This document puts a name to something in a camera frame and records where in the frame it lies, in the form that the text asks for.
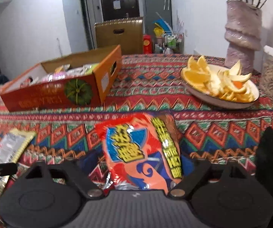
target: black circular disc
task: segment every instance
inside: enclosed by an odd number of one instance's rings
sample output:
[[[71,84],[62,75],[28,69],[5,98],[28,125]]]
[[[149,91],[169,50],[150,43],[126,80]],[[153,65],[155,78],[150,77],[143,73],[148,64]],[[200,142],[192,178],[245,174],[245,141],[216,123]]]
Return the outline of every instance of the black circular disc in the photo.
[[[191,204],[203,223],[218,228],[267,226],[273,215],[271,195],[248,179],[205,185],[193,194]]]
[[[81,204],[67,185],[42,178],[27,179],[10,187],[0,198],[0,215],[14,228],[49,228],[66,224]]]

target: white bowl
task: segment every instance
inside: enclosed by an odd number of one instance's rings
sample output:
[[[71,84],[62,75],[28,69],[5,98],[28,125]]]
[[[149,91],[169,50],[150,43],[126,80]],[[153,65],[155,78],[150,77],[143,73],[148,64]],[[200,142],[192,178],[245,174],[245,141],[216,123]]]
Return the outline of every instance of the white bowl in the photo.
[[[219,70],[225,71],[228,70],[228,68],[223,67],[223,66],[219,66],[219,65],[214,65],[214,64],[209,64],[208,65],[209,68],[214,71],[214,72],[218,72]],[[182,74],[183,70],[181,71],[181,77],[184,81],[186,81],[184,75]],[[250,86],[251,92],[253,93],[253,95],[255,96],[255,100],[253,102],[250,103],[240,103],[240,102],[234,102],[234,101],[227,101],[227,100],[223,100],[223,99],[219,99],[217,97],[213,97],[210,95],[207,95],[205,93],[202,93],[200,91],[198,91],[197,89],[195,89],[194,87],[192,87],[191,85],[188,84],[188,82],[186,81],[186,87],[187,90],[194,96],[196,96],[197,98],[199,98],[200,100],[209,103],[211,105],[215,105],[218,107],[222,107],[222,108],[226,108],[226,109],[232,109],[232,110],[237,110],[237,109],[245,109],[247,107],[252,106],[259,98],[260,93],[259,93],[259,89],[257,88],[257,86],[251,81],[249,80],[247,82]]]

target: table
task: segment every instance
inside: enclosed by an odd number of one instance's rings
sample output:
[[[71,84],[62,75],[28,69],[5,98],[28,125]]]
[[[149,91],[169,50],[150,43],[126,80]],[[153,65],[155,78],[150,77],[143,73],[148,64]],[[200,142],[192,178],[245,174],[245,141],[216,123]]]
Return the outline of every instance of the table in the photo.
[[[213,163],[238,161],[255,172],[254,157],[261,134],[273,127],[273,104],[263,93],[246,110],[229,111],[205,104],[190,95],[180,77],[190,55],[123,56],[123,67],[102,107],[9,113],[0,99],[0,139],[12,128],[36,131],[37,136],[21,156],[19,173],[33,162],[61,163],[80,158],[100,146],[95,123],[125,116],[127,112],[171,112],[180,131],[182,153]],[[206,57],[224,65],[224,59]],[[252,81],[258,84],[260,74]],[[101,168],[92,176],[102,177]],[[10,184],[16,179],[13,176]]]

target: vase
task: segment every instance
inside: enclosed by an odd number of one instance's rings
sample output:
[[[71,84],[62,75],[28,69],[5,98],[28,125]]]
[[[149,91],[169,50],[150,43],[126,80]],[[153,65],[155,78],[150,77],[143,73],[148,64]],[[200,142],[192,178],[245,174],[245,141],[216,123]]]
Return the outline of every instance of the vase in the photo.
[[[225,66],[231,68],[240,60],[242,74],[252,73],[255,51],[261,50],[262,11],[242,1],[228,1],[225,28],[229,42]]]

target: open cardboard box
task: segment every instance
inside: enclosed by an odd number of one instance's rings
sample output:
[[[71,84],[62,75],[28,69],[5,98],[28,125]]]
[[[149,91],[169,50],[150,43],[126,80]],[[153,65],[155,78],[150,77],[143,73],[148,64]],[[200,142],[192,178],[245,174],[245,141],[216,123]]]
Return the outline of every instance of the open cardboard box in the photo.
[[[70,68],[99,63],[91,74],[40,83],[20,88],[28,77],[43,78],[57,67]],[[1,98],[10,112],[32,109],[101,106],[122,66],[121,47],[109,46],[88,52],[71,54],[38,63],[17,77],[1,92]]]

